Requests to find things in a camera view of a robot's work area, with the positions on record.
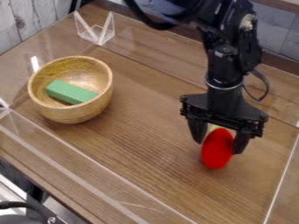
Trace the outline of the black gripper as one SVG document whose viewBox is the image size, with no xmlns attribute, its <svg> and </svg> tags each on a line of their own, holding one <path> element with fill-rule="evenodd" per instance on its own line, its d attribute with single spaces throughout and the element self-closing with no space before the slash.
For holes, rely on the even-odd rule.
<svg viewBox="0 0 299 224">
<path fill-rule="evenodd" d="M 243 153 L 250 138 L 263 136 L 268 116 L 246 101 L 242 85 L 208 87 L 204 94 L 183 94 L 180 103 L 180 113 L 188 120 L 191 137 L 198 144 L 202 144 L 210 123 L 238 132 L 232 144 L 235 155 Z"/>
</svg>

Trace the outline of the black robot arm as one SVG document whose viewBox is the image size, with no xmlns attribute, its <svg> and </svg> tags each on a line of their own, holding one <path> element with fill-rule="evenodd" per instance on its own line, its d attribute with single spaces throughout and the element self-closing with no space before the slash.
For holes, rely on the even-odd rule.
<svg viewBox="0 0 299 224">
<path fill-rule="evenodd" d="M 124 0 L 138 18 L 154 29 L 166 31 L 194 23 L 202 32 L 208 56 L 204 94 L 180 96 L 182 115 L 192 139 L 203 141 L 210 124 L 236 131 L 232 152 L 240 154 L 248 141 L 263 136 L 266 112 L 244 99 L 244 76 L 262 77 L 258 65 L 263 50 L 258 40 L 258 14 L 248 0 L 150 0 L 160 16 L 152 20 L 136 0 Z"/>
</svg>

